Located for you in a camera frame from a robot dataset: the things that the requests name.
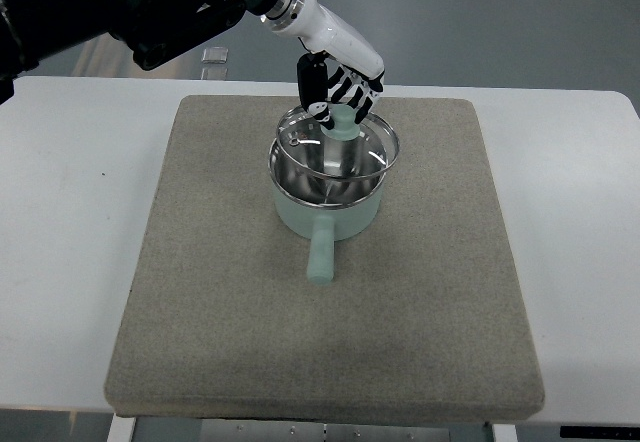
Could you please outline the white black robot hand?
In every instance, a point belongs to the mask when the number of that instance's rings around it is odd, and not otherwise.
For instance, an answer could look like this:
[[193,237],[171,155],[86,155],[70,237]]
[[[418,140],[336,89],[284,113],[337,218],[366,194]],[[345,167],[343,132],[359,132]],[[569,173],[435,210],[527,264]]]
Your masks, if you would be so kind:
[[302,108],[327,130],[332,107],[346,96],[361,123],[383,92],[382,57],[350,24],[318,0],[278,0],[262,21],[276,35],[298,39],[305,49],[296,71]]

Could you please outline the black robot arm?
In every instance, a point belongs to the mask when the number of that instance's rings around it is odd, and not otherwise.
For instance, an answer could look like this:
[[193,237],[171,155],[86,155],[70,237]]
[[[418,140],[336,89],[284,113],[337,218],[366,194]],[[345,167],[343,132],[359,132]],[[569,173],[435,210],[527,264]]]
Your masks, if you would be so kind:
[[22,73],[108,33],[153,70],[278,0],[1,0],[1,99]]

